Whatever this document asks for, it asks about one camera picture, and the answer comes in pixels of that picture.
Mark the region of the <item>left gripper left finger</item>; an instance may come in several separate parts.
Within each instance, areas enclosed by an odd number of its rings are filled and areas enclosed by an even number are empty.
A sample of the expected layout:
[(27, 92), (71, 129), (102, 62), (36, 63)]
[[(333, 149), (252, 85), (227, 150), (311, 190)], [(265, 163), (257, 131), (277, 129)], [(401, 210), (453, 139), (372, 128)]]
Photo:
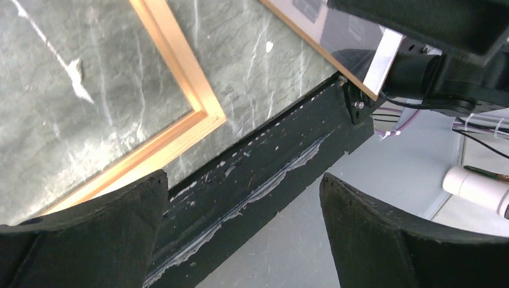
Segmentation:
[(2, 287), (142, 287), (168, 198), (157, 170), (98, 198), (1, 226)]

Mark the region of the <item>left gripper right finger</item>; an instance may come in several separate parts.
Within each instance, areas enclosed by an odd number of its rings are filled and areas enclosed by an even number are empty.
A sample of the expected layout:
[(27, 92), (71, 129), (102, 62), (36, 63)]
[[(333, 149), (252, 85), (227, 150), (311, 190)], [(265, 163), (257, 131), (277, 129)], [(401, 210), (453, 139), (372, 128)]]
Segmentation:
[(412, 215), (324, 174), (319, 197), (341, 287), (507, 287), (508, 238)]

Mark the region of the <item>glossy photo board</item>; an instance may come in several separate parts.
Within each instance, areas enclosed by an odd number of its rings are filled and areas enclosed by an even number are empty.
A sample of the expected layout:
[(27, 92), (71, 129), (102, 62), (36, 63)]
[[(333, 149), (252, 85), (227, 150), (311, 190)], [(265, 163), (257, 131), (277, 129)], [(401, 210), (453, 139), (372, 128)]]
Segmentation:
[(378, 99), (402, 34), (330, 8), (326, 1), (263, 3), (369, 98)]

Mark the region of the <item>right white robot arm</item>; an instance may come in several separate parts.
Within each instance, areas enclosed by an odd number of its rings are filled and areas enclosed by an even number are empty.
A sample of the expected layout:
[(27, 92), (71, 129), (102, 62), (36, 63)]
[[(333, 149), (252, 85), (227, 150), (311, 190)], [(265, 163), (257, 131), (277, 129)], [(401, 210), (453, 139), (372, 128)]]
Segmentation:
[(507, 1), (328, 1), (328, 6), (428, 44), (440, 55), (399, 53), (380, 96), (468, 116), (508, 107)]

